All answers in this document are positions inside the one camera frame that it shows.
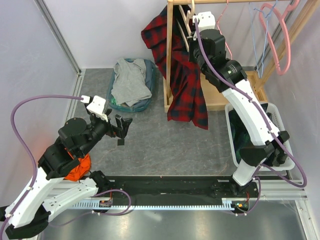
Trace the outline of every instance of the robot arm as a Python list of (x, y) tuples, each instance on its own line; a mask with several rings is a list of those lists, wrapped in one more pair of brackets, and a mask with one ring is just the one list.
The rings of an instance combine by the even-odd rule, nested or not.
[(249, 101), (241, 93), (220, 81), (210, 70), (202, 55), (196, 33), (187, 38), (190, 62), (198, 64), (205, 78), (228, 99), (249, 133), (251, 143), (240, 150), (241, 162), (232, 176), (237, 186), (243, 187), (252, 180), (259, 165), (276, 149), (280, 148), (272, 137), (271, 132), (275, 133), (275, 136), (282, 143), (289, 139), (289, 135), (286, 131), (280, 132), (271, 121), (269, 121), (271, 131), (268, 130), (264, 118), (252, 102), (256, 102), (259, 105), (266, 119), (269, 118), (253, 93), (254, 91), (247, 80), (245, 71), (237, 61), (226, 58), (226, 40), (215, 29), (216, 22), (211, 12), (199, 13), (193, 16), (193, 22), (195, 22), (195, 19), (197, 19), (203, 48), (210, 63), (226, 81), (235, 85), (252, 98), (252, 101)]
[(6, 234), (9, 239), (32, 238), (41, 233), (57, 215), (82, 199), (94, 196), (109, 189), (109, 181), (101, 171), (94, 171), (83, 182), (66, 192), (46, 199), (51, 190), (60, 183), (69, 172), (80, 164), (79, 158), (86, 154), (104, 135), (119, 137), (118, 144), (124, 144), (132, 118), (123, 119), (116, 115), (117, 126), (110, 123), (105, 112), (106, 100), (99, 96), (82, 96), (90, 115), (90, 124), (82, 118), (72, 118), (59, 129), (59, 137), (49, 146), (38, 161), (35, 184), (18, 206), (12, 216), (15, 204), (29, 189), (30, 182), (18, 198), (7, 207), (0, 207), (0, 220), (10, 217)]

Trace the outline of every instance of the pink hanger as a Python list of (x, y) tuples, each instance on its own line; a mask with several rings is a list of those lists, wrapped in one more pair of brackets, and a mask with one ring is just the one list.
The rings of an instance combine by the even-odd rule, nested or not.
[[(286, 7), (286, 9), (284, 10), (283, 15), (281, 15), (281, 13), (279, 12), (278, 9), (276, 9), (276, 8), (273, 9), (273, 12), (274, 12), (275, 16), (279, 20), (279, 23), (280, 23), (280, 26), (281, 26), (281, 29), (282, 29), (282, 32), (283, 32), (283, 35), (284, 35), (284, 43), (285, 43), (285, 49), (286, 49), (286, 64), (285, 64), (284, 69), (281, 70), (276, 47), (274, 45), (274, 42), (272, 41), (272, 38), (271, 38), (269, 32), (267, 33), (267, 39), (268, 39), (268, 43), (269, 43), (270, 49), (272, 51), (273, 60), (274, 60), (274, 63), (275, 63), (275, 69), (276, 69), (277, 74), (279, 74), (279, 75), (283, 75), (288, 71), (288, 69), (290, 67), (290, 62), (291, 62), (290, 38), (289, 38), (288, 29), (287, 29), (287, 26), (286, 26), (286, 23), (285, 23), (285, 17), (287, 16), (287, 14), (289, 12), (293, 11), (297, 7), (299, 1), (300, 0), (295, 0), (292, 5), (289, 4)], [(273, 7), (273, 5), (271, 5), (270, 3), (264, 3), (261, 6), (260, 11), (263, 11), (264, 8), (268, 8), (268, 9), (271, 10), (272, 7)], [(261, 23), (264, 31), (267, 31), (267, 26), (266, 26), (266, 23), (264, 21), (264, 15), (263, 15), (262, 12), (259, 13), (259, 20), (260, 20), (260, 23)]]
[[(219, 23), (220, 23), (221, 17), (224, 15), (225, 11), (226, 11), (227, 8), (228, 8), (228, 5), (229, 5), (229, 0), (226, 0), (226, 6), (225, 6), (225, 8), (223, 9), (221, 15), (218, 17), (218, 20), (216, 21), (216, 27), (218, 28), (218, 30), (219, 30), (219, 32), (220, 32), (221, 35), (223, 35), (223, 34), (222, 34), (221, 30), (220, 30)], [(232, 60), (232, 52), (231, 52), (231, 50), (230, 50), (230, 48), (229, 48), (229, 45), (228, 45), (228, 43), (227, 43), (227, 40), (225, 41), (225, 46), (226, 46), (226, 48), (228, 49), (228, 51), (229, 51), (229, 53), (230, 53), (230, 58), (231, 58), (231, 60)]]

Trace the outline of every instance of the red plaid shirt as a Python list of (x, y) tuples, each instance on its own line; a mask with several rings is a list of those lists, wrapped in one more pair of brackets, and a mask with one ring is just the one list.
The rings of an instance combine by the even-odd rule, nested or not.
[[(180, 14), (174, 6), (172, 26), (172, 52), (170, 87), (173, 95), (168, 110), (169, 120), (190, 122), (202, 129), (208, 129), (208, 113), (201, 88), (200, 69), (189, 62), (185, 42), (179, 34), (175, 13)], [(148, 49), (152, 50), (154, 62), (163, 76), (167, 76), (167, 7), (155, 17), (141, 32)]]

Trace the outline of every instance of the white laundry basket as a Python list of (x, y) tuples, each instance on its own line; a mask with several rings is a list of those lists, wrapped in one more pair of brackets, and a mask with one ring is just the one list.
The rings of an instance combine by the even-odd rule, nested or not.
[[(231, 110), (233, 110), (234, 107), (230, 103), (228, 103), (224, 109), (225, 109), (226, 123), (227, 123), (227, 127), (228, 127), (233, 163), (234, 163), (234, 165), (236, 165), (238, 167), (239, 164), (236, 159), (236, 152), (235, 152), (235, 147), (234, 147), (234, 141), (232, 138), (231, 125), (230, 125), (230, 119), (229, 119), (229, 112)], [(268, 107), (266, 109), (266, 112), (272, 114), (272, 122), (274, 123), (274, 125), (276, 125), (280, 131), (284, 131), (285, 127), (284, 127), (284, 124), (282, 122), (282, 119), (280, 117), (280, 113), (279, 113), (276, 105), (268, 102)], [(289, 141), (286, 141), (283, 145), (292, 154), (292, 150), (291, 150)], [(294, 167), (295, 167), (295, 163), (292, 161), (292, 159), (290, 157), (287, 157), (284, 164), (281, 164), (280, 166), (273, 166), (272, 168), (276, 171), (285, 171), (285, 170), (291, 170)], [(266, 167), (263, 167), (260, 169), (260, 171), (270, 171), (270, 170), (267, 169)]]

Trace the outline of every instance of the wooden clothes rack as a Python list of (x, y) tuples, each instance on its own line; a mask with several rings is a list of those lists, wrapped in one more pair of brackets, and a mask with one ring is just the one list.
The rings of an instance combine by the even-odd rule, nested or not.
[[(249, 3), (249, 2), (265, 2), (265, 0), (229, 0), (229, 3)], [(166, 30), (166, 79), (163, 78), (163, 94), (164, 94), (164, 111), (167, 112), (172, 101), (173, 95), (170, 88), (170, 75), (171, 75), (171, 52), (172, 52), (172, 28), (173, 28), (173, 11), (174, 5), (189, 5), (192, 4), (191, 14), (194, 13), (194, 4), (221, 4), (227, 3), (227, 0), (167, 0), (167, 30)], [(320, 0), (307, 0), (299, 15), (295, 19), (293, 25), (289, 29), (290, 44), (292, 44), (304, 26), (307, 24), (315, 10), (320, 4)], [(286, 54), (285, 41), (283, 40), (277, 49), (279, 61)], [(264, 90), (264, 85), (275, 70), (276, 66), (273, 60), (269, 62), (264, 70), (262, 78), (258, 77), (256, 71), (248, 71), (248, 79), (254, 89), (255, 95), (260, 101), (268, 101), (267, 95)], [(218, 90), (211, 85), (203, 74), (201, 78), (201, 87), (206, 102), (208, 111), (223, 110), (228, 100), (218, 92)]]

